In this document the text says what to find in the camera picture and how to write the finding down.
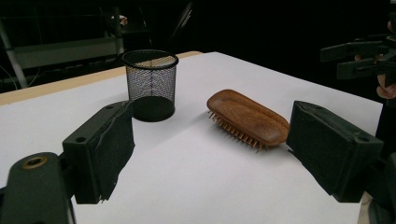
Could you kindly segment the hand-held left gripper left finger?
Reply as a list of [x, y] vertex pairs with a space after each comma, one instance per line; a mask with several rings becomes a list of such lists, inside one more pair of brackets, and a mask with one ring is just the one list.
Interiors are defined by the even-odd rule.
[[64, 139], [65, 161], [75, 168], [77, 203], [110, 198], [134, 152], [132, 115], [126, 101], [106, 105]]

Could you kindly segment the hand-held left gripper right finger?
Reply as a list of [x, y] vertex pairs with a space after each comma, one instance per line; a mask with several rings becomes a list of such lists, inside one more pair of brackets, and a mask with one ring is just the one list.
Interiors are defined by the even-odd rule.
[[364, 171], [379, 159], [383, 142], [322, 106], [296, 101], [287, 145], [336, 201], [357, 203]]

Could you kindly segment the black mesh pen holder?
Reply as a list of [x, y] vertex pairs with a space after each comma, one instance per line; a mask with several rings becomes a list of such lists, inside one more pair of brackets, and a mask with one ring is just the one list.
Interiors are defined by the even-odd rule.
[[178, 57], [163, 50], [141, 49], [125, 53], [122, 61], [134, 118], [157, 122], [172, 117]]

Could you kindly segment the wooden hairbrush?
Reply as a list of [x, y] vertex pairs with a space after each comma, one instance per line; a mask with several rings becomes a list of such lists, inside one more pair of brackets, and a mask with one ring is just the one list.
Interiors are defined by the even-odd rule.
[[234, 90], [222, 90], [206, 102], [210, 118], [231, 136], [258, 151], [286, 142], [290, 125], [272, 109]]

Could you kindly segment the white table sheet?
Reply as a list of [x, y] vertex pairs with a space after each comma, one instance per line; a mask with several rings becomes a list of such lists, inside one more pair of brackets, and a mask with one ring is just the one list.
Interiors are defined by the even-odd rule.
[[[288, 117], [295, 101], [328, 108], [368, 133], [381, 104], [218, 52], [184, 54], [176, 111], [134, 123], [135, 149], [110, 199], [76, 205], [77, 224], [357, 224], [360, 208], [329, 196], [286, 146], [257, 151], [220, 129], [206, 102], [239, 91]], [[105, 105], [127, 98], [121, 68], [0, 94], [0, 187], [13, 163], [60, 152]]]

